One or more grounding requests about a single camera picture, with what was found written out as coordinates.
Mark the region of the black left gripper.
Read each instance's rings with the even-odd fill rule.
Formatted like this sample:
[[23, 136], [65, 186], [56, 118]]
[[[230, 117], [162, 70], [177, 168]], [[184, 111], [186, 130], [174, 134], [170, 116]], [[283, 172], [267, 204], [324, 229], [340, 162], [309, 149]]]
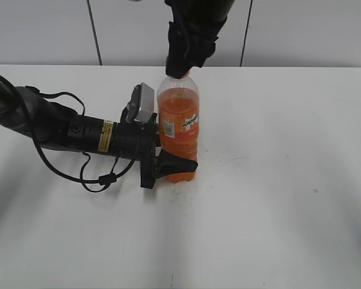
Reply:
[[194, 160], [178, 157], [163, 149], [155, 157], [159, 143], [156, 118], [156, 113], [147, 123], [136, 120], [129, 123], [121, 118], [113, 127], [113, 156], [138, 161], [140, 186], [147, 189], [154, 187], [156, 179], [178, 173], [194, 173], [198, 166]]

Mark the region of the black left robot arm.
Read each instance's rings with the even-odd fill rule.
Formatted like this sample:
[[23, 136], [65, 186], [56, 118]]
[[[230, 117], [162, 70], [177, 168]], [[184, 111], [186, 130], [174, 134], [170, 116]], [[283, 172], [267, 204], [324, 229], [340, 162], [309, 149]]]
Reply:
[[[119, 122], [97, 119], [84, 112], [61, 105], [54, 100], [62, 93], [44, 94], [31, 86], [15, 87], [0, 75], [0, 125], [32, 139], [44, 164], [55, 174], [84, 188], [98, 184], [106, 190], [140, 162], [140, 185], [151, 189], [157, 179], [195, 172], [197, 162], [175, 156], [160, 145], [159, 128], [154, 112], [154, 91], [145, 83], [134, 87]], [[107, 155], [124, 158], [128, 165], [119, 173], [110, 171], [97, 179], [67, 175], [46, 158], [44, 149]]]

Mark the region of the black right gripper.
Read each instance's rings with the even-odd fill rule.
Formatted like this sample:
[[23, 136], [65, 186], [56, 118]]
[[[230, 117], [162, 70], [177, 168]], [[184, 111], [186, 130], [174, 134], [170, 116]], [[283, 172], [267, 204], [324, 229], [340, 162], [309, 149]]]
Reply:
[[193, 45], [193, 66], [202, 68], [216, 50], [218, 34], [227, 21], [233, 1], [165, 1], [171, 8], [173, 20], [168, 28], [168, 55], [165, 73], [181, 79], [192, 65], [185, 54]]

